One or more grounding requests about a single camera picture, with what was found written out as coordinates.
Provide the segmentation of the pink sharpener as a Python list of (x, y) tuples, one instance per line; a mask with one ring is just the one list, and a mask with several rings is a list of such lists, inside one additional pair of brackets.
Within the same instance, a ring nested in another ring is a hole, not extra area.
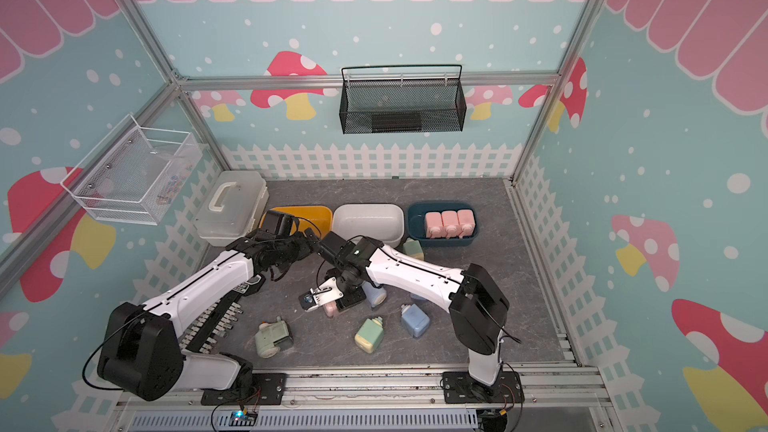
[(471, 209), (461, 209), (457, 211), (457, 218), (460, 226), (459, 238), (471, 237), (476, 229), (475, 214)]
[(424, 216), (425, 237), (439, 239), (445, 237), (445, 228), (440, 212), (427, 212)]
[(444, 237), (446, 239), (457, 238), (462, 232), (462, 227), (455, 210), (445, 210), (441, 212)]
[(335, 318), (340, 314), (340, 310), (335, 301), (324, 304), (323, 310), (328, 318)]

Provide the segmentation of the yellow plastic storage tub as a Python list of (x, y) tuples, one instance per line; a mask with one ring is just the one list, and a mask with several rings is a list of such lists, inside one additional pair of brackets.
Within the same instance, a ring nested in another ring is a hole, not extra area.
[(320, 238), (332, 230), (333, 212), (326, 206), (283, 206), (273, 207), (276, 212), (282, 212), (296, 217), (290, 233), (312, 229)]

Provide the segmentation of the white plastic storage tub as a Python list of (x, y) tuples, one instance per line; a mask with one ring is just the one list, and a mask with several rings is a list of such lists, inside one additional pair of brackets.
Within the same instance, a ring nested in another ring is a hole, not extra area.
[(331, 231), (344, 239), (362, 235), (397, 247), (405, 236), (404, 212), (395, 204), (344, 204), (333, 213)]

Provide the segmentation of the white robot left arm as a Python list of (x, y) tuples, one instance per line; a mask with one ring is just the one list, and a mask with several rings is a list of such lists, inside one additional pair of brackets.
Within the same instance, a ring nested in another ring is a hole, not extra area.
[(252, 365), (232, 354), (204, 354), (182, 345), (184, 333), (226, 294), (246, 284), (260, 288), (317, 252), (322, 233), (287, 213), (268, 211), (256, 230), (230, 242), (209, 264), (141, 304), (123, 303), (92, 353), (98, 377), (110, 388), (154, 401), (169, 392), (203, 390), (230, 400), (255, 392)]

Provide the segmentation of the pale green round sharpener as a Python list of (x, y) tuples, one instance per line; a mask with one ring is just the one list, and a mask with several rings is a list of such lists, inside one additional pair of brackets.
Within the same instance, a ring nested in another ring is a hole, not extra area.
[(257, 354), (268, 359), (293, 347), (294, 339), (288, 323), (281, 317), (273, 322), (262, 322), (254, 336)]

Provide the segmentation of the dark teal storage tub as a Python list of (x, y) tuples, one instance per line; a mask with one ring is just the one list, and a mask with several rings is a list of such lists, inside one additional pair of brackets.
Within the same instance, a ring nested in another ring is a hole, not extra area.
[(475, 223), (471, 234), (453, 238), (428, 238), (426, 232), (426, 215), (430, 212), (442, 213), (445, 211), (459, 212), (469, 210), (475, 213), (474, 208), (467, 202), (451, 200), (419, 201), (408, 207), (406, 214), (406, 229), (409, 237), (417, 240), (423, 247), (466, 247), (473, 243), (479, 235), (479, 225)]

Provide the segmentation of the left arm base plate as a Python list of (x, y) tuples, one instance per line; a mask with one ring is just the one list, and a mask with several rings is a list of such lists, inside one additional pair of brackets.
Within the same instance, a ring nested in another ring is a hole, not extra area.
[(286, 391), (285, 373), (252, 373), (227, 390), (204, 390), (203, 406), (280, 405)]

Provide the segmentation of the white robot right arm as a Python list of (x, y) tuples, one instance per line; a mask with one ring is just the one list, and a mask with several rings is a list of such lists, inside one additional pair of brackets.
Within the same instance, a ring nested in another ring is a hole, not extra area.
[(300, 304), (312, 311), (343, 298), (367, 282), (415, 294), (449, 314), (458, 341), (469, 353), (468, 375), (492, 387), (503, 368), (500, 341), (509, 312), (506, 298), (490, 273), (477, 264), (449, 268), (396, 251), (378, 239), (344, 239), (331, 232), (313, 249), (338, 272), (310, 289)]

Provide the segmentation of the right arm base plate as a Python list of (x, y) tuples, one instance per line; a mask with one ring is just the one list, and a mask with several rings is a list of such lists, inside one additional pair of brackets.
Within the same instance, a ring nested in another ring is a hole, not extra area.
[(447, 404), (519, 405), (525, 402), (520, 376), (513, 370), (501, 370), (491, 386), (471, 378), (468, 372), (444, 372), (439, 385)]

